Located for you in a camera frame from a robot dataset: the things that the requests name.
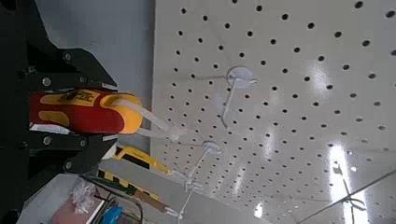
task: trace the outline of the screw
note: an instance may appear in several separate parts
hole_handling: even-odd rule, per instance
[[[64,54],[64,60],[68,62],[72,61],[72,55],[69,53]]]
[[[68,161],[68,162],[66,163],[66,165],[64,166],[64,168],[66,168],[66,170],[69,170],[70,168],[72,168],[72,162],[71,162],[71,161]]]
[[[52,141],[52,138],[49,137],[49,136],[46,136],[46,137],[43,139],[43,143],[44,143],[44,145],[46,145],[46,146],[50,144],[50,141]]]
[[[21,142],[19,149],[20,150],[25,150],[28,147],[26,142]]]
[[[44,86],[49,86],[50,83],[51,83],[50,78],[49,77],[44,77],[43,80],[42,80],[42,83],[43,83]]]
[[[87,142],[85,140],[81,140],[81,142],[79,142],[79,145],[81,147],[85,147],[85,144],[87,144]]]
[[[28,73],[35,73],[35,72],[36,72],[35,67],[34,67],[34,66],[29,66],[29,67],[27,68],[27,72],[28,72]]]

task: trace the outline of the pegboard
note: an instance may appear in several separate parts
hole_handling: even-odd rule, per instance
[[[217,142],[223,153],[205,158],[196,181],[208,197],[273,223],[342,199],[343,178],[353,192],[396,169],[395,9],[391,0],[157,2],[153,112],[191,133],[151,140],[152,156],[187,173],[199,145]],[[236,66],[258,82],[235,91],[226,130],[225,76]],[[381,205],[396,190],[381,186],[381,196],[357,195],[367,207],[360,223],[396,218]],[[345,207],[320,222],[352,223]]]

